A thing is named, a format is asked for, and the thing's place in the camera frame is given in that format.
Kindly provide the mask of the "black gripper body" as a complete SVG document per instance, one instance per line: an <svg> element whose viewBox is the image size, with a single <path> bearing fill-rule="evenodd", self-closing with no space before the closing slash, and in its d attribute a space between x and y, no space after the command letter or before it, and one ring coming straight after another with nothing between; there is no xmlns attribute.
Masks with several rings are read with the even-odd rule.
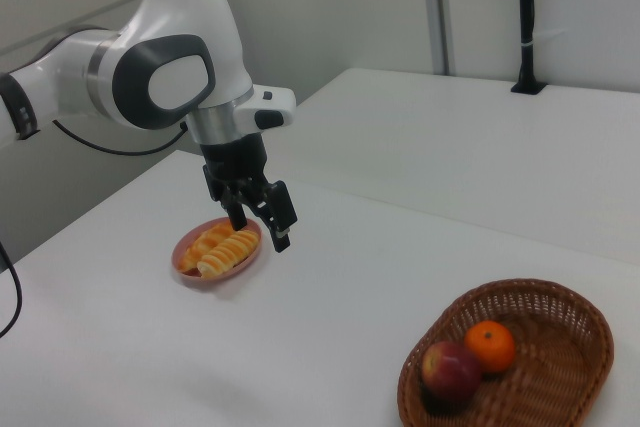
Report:
<svg viewBox="0 0 640 427"><path fill-rule="evenodd" d="M261 134L200 148L205 160L205 180L214 201L221 201L224 195L245 201L261 200L268 185L263 172L267 153Z"/></svg>

